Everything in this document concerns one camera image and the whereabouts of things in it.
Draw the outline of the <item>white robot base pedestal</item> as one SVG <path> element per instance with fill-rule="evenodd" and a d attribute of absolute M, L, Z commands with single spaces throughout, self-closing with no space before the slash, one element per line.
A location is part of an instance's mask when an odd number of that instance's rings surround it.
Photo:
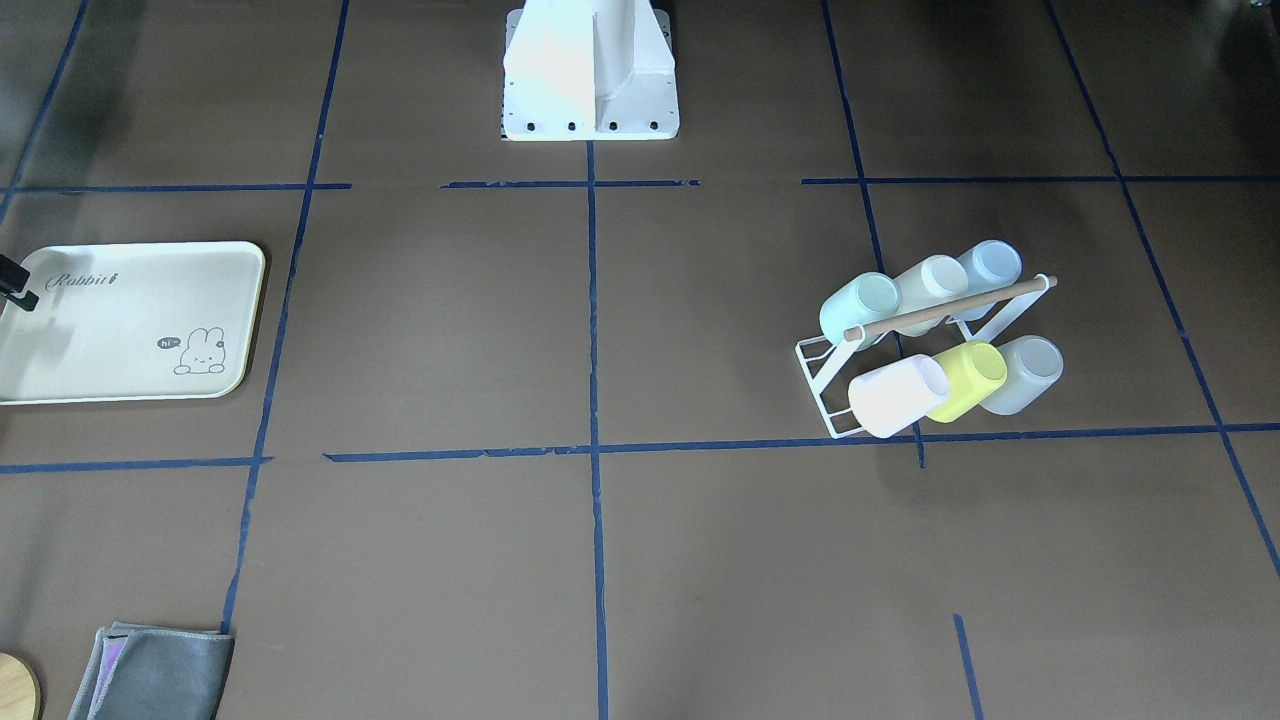
<path fill-rule="evenodd" d="M 680 129 L 668 1 L 526 1 L 506 15 L 500 135 L 666 141 Z"/>

